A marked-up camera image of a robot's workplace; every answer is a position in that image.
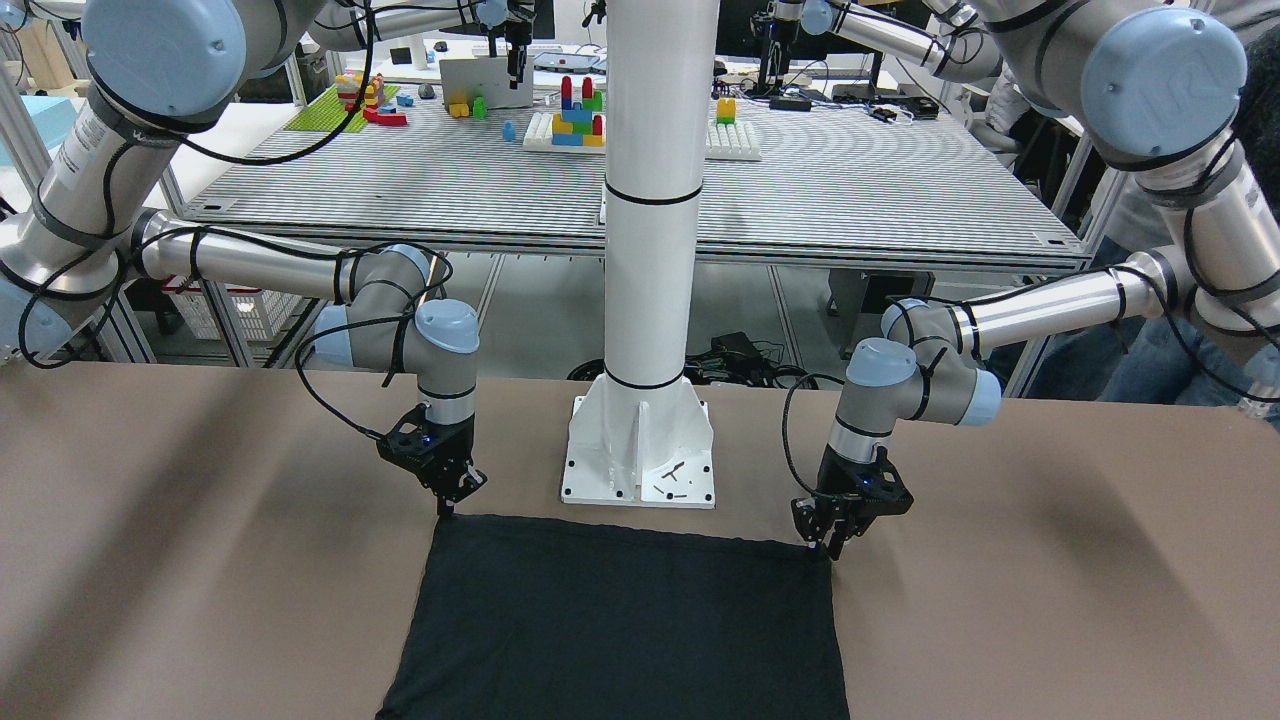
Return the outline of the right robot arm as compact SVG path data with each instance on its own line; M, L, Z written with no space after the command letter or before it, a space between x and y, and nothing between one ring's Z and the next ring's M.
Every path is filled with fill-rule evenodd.
M3 350L33 366L63 347L127 281L178 275L321 299L296 350L332 364L413 375L419 401L389 430L357 425L416 475L440 514L480 489L474 464L475 310L436 291L451 278L415 242L329 249L202 225L147 209L179 146L211 128L247 81L307 32L371 47L372 6L352 1L87 1L91 83L28 211L3 223Z

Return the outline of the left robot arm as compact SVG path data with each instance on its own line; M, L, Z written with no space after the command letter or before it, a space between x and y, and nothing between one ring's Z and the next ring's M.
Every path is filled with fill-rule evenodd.
M1207 12L1162 1L951 1L936 33L856 3L809 1L803 27L893 54L951 85L1012 73L1025 100L1074 120L1100 160L1132 176L1170 242L1089 268L1069 237L1066 270L969 300L901 297L850 352L814 482L792 501L815 553L844 546L913 495L890 461L896 427L984 425L1002 398L984 364L998 347L1130 316L1183 315L1248 360L1277 343L1277 220L1235 132L1245 47Z

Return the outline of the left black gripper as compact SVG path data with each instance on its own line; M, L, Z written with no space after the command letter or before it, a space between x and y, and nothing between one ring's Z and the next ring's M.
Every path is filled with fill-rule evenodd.
M845 544L860 538L865 525L897 514L897 468L884 447L876 448L872 461L855 462L827 446L818 471L818 492L835 496L837 518L829 529L829 518L820 509L806 509L806 546L813 553L826 551L831 561L838 561Z

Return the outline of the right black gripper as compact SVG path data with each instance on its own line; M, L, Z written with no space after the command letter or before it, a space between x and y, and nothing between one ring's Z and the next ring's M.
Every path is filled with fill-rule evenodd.
M481 489L488 483L488 477L474 466L472 418L448 425L431 424L439 430L439 443L434 461L419 477L419 483L436 495L436 516L445 519L454 514L457 503Z

